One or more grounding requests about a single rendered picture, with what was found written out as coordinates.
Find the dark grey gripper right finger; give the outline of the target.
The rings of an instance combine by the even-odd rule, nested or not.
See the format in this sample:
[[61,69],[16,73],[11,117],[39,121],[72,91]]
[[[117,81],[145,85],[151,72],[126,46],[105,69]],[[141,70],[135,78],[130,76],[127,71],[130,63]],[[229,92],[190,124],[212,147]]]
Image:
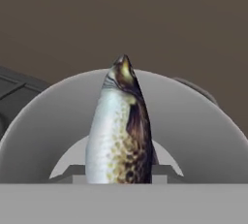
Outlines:
[[180,176],[171,165],[154,165],[152,167],[153,184],[183,183],[184,177]]

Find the dark grey hob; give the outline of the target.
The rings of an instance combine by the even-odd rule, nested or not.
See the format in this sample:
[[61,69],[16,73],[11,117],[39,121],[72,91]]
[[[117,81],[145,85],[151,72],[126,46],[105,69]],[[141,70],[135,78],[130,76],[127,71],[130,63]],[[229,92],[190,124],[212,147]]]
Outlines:
[[48,87],[44,80],[0,66],[0,139],[17,114]]

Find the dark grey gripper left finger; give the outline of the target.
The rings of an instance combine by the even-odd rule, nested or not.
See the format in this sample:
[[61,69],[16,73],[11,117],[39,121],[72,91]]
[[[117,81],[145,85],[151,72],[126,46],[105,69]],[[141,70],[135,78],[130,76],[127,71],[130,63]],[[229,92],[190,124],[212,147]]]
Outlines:
[[55,176],[48,180],[49,183],[69,183],[69,184],[85,184],[85,166],[71,165],[62,175]]

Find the silver brown speckled fish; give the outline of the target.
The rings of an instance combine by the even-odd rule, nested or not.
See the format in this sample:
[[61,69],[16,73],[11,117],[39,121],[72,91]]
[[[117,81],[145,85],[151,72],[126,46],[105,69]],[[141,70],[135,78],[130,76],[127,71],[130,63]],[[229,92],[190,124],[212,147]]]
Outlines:
[[140,84],[128,55],[104,78],[85,150],[90,184],[150,184],[158,162]]

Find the grey metal pot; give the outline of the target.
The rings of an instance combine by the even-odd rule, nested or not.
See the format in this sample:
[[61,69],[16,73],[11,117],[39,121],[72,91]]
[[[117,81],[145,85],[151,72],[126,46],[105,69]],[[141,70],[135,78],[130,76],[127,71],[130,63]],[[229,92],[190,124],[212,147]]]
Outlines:
[[[66,78],[36,96],[0,141],[0,183],[37,183],[85,162],[85,145],[106,71]],[[248,183],[248,137],[189,86],[138,71],[161,164],[189,183]]]

